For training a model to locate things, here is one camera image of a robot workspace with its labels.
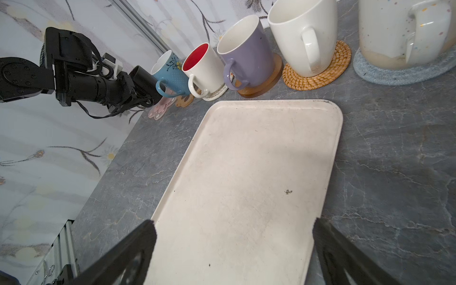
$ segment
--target wooden coaster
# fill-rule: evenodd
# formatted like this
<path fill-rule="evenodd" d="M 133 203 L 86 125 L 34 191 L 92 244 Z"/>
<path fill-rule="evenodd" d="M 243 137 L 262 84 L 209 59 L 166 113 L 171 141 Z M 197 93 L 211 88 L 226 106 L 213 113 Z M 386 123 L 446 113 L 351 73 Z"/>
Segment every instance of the wooden coaster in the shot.
<path fill-rule="evenodd" d="M 238 93 L 244 98 L 254 98 L 268 92 L 271 88 L 273 88 L 277 81 L 280 79 L 280 74 L 284 69 L 282 58 L 277 53 L 274 54 L 274 64 L 274 70 L 266 81 L 255 87 L 246 87 L 244 89 L 241 89 L 238 91 Z M 238 87 L 241 85 L 241 82 L 236 80 L 236 83 L 234 85 Z"/>
<path fill-rule="evenodd" d="M 287 63 L 282 73 L 286 86 L 294 90 L 314 90 L 336 80 L 348 67 L 352 58 L 352 51 L 348 44 L 337 41 L 336 52 L 328 68 L 322 73 L 312 77 L 302 77 Z"/>
<path fill-rule="evenodd" d="M 176 100 L 176 107 L 185 108 L 188 105 L 190 105 L 191 102 L 193 102 L 194 98 L 195 97 L 193 97 L 193 95 L 191 95 L 191 94 L 188 96 L 185 96 L 185 97 L 178 96 L 177 100 Z"/>

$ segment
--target white plastic tray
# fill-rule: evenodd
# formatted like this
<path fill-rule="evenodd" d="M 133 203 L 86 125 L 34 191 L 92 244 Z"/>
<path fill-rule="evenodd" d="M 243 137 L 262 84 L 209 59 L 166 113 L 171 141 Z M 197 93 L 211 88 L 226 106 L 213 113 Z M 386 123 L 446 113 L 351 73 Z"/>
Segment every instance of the white plastic tray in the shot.
<path fill-rule="evenodd" d="M 214 104 L 152 216 L 145 284 L 302 285 L 341 127 L 325 100 Z"/>

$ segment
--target floral wallpaper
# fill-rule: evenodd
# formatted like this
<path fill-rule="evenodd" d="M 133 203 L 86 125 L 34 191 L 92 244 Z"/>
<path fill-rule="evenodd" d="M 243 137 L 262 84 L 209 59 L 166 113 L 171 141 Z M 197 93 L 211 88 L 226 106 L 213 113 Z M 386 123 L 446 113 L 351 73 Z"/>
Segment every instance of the floral wallpaper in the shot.
<path fill-rule="evenodd" d="M 150 70 L 161 55 L 107 0 L 0 0 L 0 57 L 38 63 L 49 26 L 83 33 L 126 72 L 138 64 Z M 108 113 L 83 104 L 91 114 Z M 0 271 L 27 283 L 143 111 L 92 119 L 53 94 L 0 104 Z"/>
<path fill-rule="evenodd" d="M 268 27 L 268 12 L 275 1 L 128 0 L 182 59 L 203 42 L 216 47 L 223 34 L 245 16 L 256 14 L 263 27 Z"/>

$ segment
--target mug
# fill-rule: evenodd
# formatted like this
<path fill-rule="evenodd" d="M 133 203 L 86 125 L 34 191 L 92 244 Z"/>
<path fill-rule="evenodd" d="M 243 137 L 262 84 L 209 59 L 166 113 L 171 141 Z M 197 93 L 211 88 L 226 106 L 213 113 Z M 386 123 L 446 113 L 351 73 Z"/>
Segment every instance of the mug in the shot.
<path fill-rule="evenodd" d="M 312 77 L 328 68 L 336 49 L 336 0 L 277 0 L 268 22 L 297 74 Z"/>
<path fill-rule="evenodd" d="M 195 48 L 184 61 L 182 71 L 189 77 L 188 88 L 196 98 L 203 98 L 219 90 L 223 82 L 225 65 L 209 43 Z M 195 91 L 193 84 L 201 89 L 201 95 Z"/>
<path fill-rule="evenodd" d="M 274 56 L 256 15 L 241 19 L 226 31 L 217 52 L 225 61 L 223 80 L 232 90 L 258 86 L 274 71 Z M 230 72 L 242 83 L 239 87 L 231 83 Z"/>
<path fill-rule="evenodd" d="M 156 62 L 150 73 L 158 80 L 155 88 L 163 97 L 173 98 L 190 94 L 188 77 L 182 72 L 182 62 L 171 50 L 165 52 Z M 164 84 L 176 94 L 170 95 L 160 87 Z"/>
<path fill-rule="evenodd" d="M 129 73 L 131 80 L 135 84 L 136 93 L 141 96 L 150 95 L 151 96 L 151 105 L 157 104 L 163 97 L 158 94 L 155 89 L 157 84 L 157 79 L 148 73 L 141 66 L 137 65 Z"/>
<path fill-rule="evenodd" d="M 423 65 L 455 43 L 456 0 L 359 0 L 359 47 L 372 65 Z"/>

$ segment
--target purple mug handle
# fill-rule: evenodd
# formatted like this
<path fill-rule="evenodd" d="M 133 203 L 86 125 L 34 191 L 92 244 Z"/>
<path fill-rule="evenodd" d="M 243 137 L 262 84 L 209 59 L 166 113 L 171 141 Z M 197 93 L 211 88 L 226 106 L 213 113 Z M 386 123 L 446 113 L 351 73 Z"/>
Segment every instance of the purple mug handle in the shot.
<path fill-rule="evenodd" d="M 241 86 L 236 87 L 231 83 L 230 80 L 230 73 L 231 73 L 231 66 L 234 64 L 234 59 L 230 58 L 227 61 L 227 64 L 225 65 L 225 68 L 223 70 L 223 80 L 225 84 L 230 88 L 231 90 L 241 90 L 244 89 L 250 82 L 247 80 L 243 80 Z"/>

